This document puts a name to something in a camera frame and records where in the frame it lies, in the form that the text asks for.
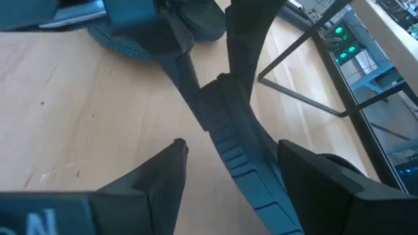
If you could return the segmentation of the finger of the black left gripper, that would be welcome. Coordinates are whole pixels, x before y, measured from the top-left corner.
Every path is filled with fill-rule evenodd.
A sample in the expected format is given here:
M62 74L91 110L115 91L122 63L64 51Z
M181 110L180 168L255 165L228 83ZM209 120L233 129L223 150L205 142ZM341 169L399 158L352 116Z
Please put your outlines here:
M111 33L139 44L171 79L207 131L201 87L190 52L194 37L179 17L158 1L104 0Z
M286 0L231 0L225 9L229 73L251 97L266 34Z

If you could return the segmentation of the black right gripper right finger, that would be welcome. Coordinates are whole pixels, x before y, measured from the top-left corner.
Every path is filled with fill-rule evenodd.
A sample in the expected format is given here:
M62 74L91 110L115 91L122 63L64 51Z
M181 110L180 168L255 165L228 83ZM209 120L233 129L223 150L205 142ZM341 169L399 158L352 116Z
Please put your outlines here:
M278 166L306 234L417 235L417 197L288 140Z

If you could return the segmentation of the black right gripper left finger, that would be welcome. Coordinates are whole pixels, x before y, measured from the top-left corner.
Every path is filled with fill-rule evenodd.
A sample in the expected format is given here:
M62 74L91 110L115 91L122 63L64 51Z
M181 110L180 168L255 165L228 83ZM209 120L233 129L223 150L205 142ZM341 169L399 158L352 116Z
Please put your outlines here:
M188 147L177 138L134 170L99 188L91 201L98 234L173 234Z

